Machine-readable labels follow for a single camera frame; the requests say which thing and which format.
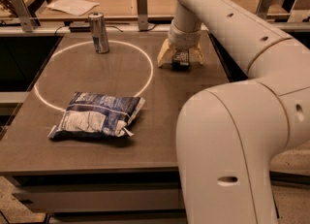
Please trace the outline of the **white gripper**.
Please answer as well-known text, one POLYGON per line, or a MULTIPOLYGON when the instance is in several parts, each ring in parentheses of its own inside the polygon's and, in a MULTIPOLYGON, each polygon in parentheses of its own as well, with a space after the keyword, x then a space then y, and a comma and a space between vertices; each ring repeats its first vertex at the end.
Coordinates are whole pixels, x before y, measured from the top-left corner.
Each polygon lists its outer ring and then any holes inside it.
POLYGON ((162 67, 167 60, 171 60, 176 49, 189 49, 190 60, 204 64, 201 46, 198 45, 202 32, 202 23, 196 21, 193 24, 181 26, 173 20, 170 25, 168 38, 164 40, 157 56, 157 65, 162 67))

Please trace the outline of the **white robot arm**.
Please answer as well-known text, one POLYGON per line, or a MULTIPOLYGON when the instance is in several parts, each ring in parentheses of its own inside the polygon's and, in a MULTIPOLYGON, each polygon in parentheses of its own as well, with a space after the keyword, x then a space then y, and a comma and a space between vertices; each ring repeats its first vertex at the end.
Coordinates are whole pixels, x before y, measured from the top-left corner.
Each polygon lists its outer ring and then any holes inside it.
POLYGON ((270 162, 310 140, 309 50, 230 0, 176 0, 158 55, 192 48, 206 27, 246 80, 183 106, 176 154, 189 224, 277 224, 270 162))

